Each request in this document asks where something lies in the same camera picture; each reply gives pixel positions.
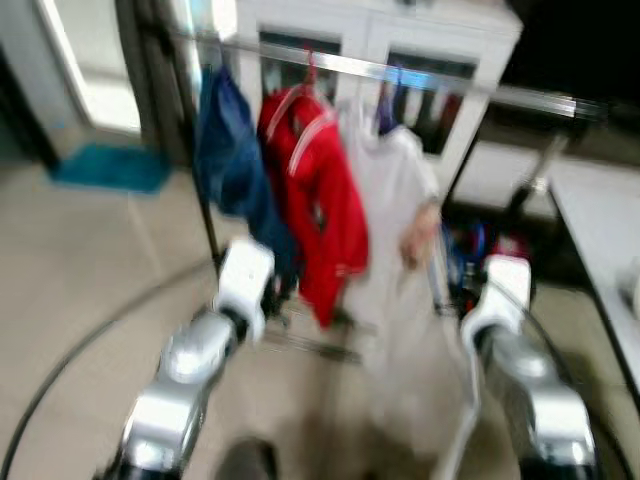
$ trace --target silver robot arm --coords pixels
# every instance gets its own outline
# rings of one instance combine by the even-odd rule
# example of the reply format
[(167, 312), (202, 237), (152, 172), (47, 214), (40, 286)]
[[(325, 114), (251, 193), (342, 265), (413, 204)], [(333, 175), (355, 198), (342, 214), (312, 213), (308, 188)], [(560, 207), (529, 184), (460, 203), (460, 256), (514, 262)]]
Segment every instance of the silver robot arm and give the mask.
[(154, 379), (135, 401), (115, 460), (98, 478), (181, 478), (225, 363), (245, 338), (255, 343), (262, 337), (260, 302), (273, 266), (273, 254), (250, 239), (231, 244), (211, 308), (167, 342)]
[(525, 260), (492, 256), (480, 302), (463, 321), (471, 405), (446, 478), (455, 478), (481, 408), (484, 384), (502, 405), (523, 479), (593, 478), (595, 444), (586, 406), (551, 358), (522, 333), (531, 273)]

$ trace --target cabinet door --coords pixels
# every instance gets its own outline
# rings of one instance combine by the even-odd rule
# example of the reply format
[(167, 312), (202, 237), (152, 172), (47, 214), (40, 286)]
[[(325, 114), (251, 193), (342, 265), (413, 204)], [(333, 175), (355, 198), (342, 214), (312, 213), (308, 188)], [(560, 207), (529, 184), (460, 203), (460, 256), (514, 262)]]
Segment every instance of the cabinet door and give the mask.
[[(369, 33), (367, 59), (494, 87), (514, 42), (507, 36), (479, 29), (376, 15)], [(421, 138), (425, 155), (433, 161), (445, 195), (475, 135), (488, 97), (477, 93), (460, 97), (445, 89), (399, 90), (391, 99), (396, 120)], [(370, 103), (377, 102), (380, 85), (363, 82), (361, 93)]]
[[(367, 16), (348, 7), (301, 5), (299, 1), (242, 1), (238, 5), (238, 36), (314, 51), (362, 58), (366, 48)], [(308, 68), (238, 52), (240, 88), (247, 95), (254, 118), (265, 94), (304, 80)], [(357, 95), (359, 79), (318, 70), (317, 87), (330, 101)]]

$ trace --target black cable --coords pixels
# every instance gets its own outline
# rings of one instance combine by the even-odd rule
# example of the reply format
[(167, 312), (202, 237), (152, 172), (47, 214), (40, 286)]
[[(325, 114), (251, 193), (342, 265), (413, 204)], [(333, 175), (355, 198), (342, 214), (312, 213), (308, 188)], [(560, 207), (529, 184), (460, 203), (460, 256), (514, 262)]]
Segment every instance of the black cable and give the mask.
[(67, 354), (58, 362), (58, 364), (49, 372), (47, 378), (45, 378), (44, 382), (35, 395), (29, 402), (27, 409), (25, 410), (22, 418), (18, 422), (15, 431), (13, 432), (13, 436), (11, 437), (11, 441), (9, 442), (9, 447), (7, 448), (7, 452), (5, 453), (4, 460), (2, 461), (2, 471), (0, 472), (0, 480), (8, 480), (9, 478), (9, 470), (11, 469), (11, 464), (13, 463), (13, 459), (18, 450), (18, 446), (20, 445), (20, 440), (22, 439), (22, 435), (24, 434), (27, 425), (29, 424), (29, 420), (35, 413), (36, 409), (42, 402), (42, 399), (45, 397), (51, 386), (58, 379), (62, 371), (69, 365), (73, 360), (78, 357), (91, 343), (97, 340), (103, 333), (105, 333), (109, 328), (111, 328), (115, 323), (125, 318), (125, 316), (132, 311), (140, 308), (142, 305), (147, 303), (153, 297), (167, 290), (168, 288), (173, 287), (177, 283), (180, 283), (187, 278), (191, 277), (195, 273), (198, 273), (200, 270), (203, 270), (205, 267), (212, 266), (211, 260), (198, 262), (196, 265), (188, 267), (177, 274), (169, 277), (164, 282), (156, 285), (155, 287), (142, 292), (140, 295), (135, 297), (134, 299), (127, 302), (125, 305), (116, 310), (115, 313), (111, 315), (106, 321), (98, 325), (91, 332), (85, 335), (78, 343), (76, 343), (71, 350), (67, 352)]
[[(566, 381), (569, 382), (571, 387), (577, 390), (578, 382), (576, 378), (573, 376), (573, 374), (571, 373), (569, 364), (564, 358), (564, 355), (562, 355), (562, 353), (560, 353), (558, 348), (555, 346), (555, 344), (549, 337), (549, 334), (542, 327), (542, 324), (538, 321), (538, 319), (529, 311), (528, 308), (526, 308), (522, 304), (522, 302), (520, 302), (517, 298), (515, 298), (513, 294), (507, 288), (505, 288), (502, 284), (500, 284), (499, 282), (491, 281), (491, 280), (487, 280), (487, 281), (488, 283), (496, 287), (500, 291), (500, 293), (502, 293), (502, 295), (507, 300), (509, 300), (514, 306), (516, 306), (524, 314), (527, 320), (531, 322), (531, 325), (533, 325), (538, 335), (540, 335), (540, 337), (546, 344), (547, 350), (553, 357), (554, 362), (560, 367), (561, 375), (565, 377)], [(600, 418), (600, 416), (587, 404), (586, 401), (585, 401), (585, 406), (587, 408), (587, 412), (589, 414), (589, 418), (591, 419), (591, 422), (603, 435), (603, 437), (607, 441), (607, 444), (609, 445), (609, 447), (617, 457), (625, 477), (628, 480), (634, 480), (633, 472), (631, 470), (631, 465), (629, 465), (629, 461), (627, 460), (627, 457), (624, 451), (622, 450), (622, 446), (620, 445), (620, 442), (618, 441), (616, 436), (613, 434), (613, 432), (611, 432), (609, 427)]]

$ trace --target blue jacket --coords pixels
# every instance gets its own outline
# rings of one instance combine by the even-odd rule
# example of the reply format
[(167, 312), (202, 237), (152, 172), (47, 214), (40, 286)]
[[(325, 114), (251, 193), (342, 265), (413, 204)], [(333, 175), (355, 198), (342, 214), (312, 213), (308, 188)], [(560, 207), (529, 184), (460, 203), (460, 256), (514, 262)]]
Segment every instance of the blue jacket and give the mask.
[(244, 218), (251, 235), (273, 250), (276, 272), (291, 280), (296, 247), (280, 220), (247, 101), (226, 67), (204, 69), (194, 165), (209, 201)]

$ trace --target white cabinet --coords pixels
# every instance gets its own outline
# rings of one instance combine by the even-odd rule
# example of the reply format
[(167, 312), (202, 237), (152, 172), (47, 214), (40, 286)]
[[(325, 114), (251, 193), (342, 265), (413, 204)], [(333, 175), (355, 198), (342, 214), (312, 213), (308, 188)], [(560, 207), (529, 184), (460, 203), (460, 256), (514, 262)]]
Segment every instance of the white cabinet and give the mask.
[[(238, 36), (325, 53), (362, 58), (366, 50), (368, 18), (347, 6), (311, 4), (291, 0), (244, 0), (238, 5)], [(238, 53), (238, 80), (254, 117), (264, 93), (300, 83), (307, 73), (302, 65), (283, 64)], [(358, 93), (360, 79), (325, 70), (318, 71), (318, 86), (330, 100)]]
[[(518, 41), (521, 24), (497, 0), (239, 0), (238, 36), (472, 80), (492, 88)], [(257, 116), (265, 93), (302, 81), (307, 68), (238, 53), (238, 79)], [(330, 100), (362, 95), (378, 101), (380, 82), (319, 71)], [(443, 195), (469, 148), (488, 104), (486, 95), (463, 98), (445, 90), (404, 90), (396, 119), (421, 139)]]
[[(493, 6), (475, 13), (460, 2), (440, 2), (446, 9), (437, 5), (417, 7), (413, 18), (389, 12), (372, 14), (367, 60), (495, 87), (519, 37), (516, 17), (499, 5), (498, 10)], [(369, 81), (361, 92), (367, 100), (375, 101), (380, 86)], [(469, 148), (488, 100), (486, 95), (475, 93), (460, 98), (444, 89), (402, 89), (395, 98), (396, 119), (421, 138), (443, 194)]]

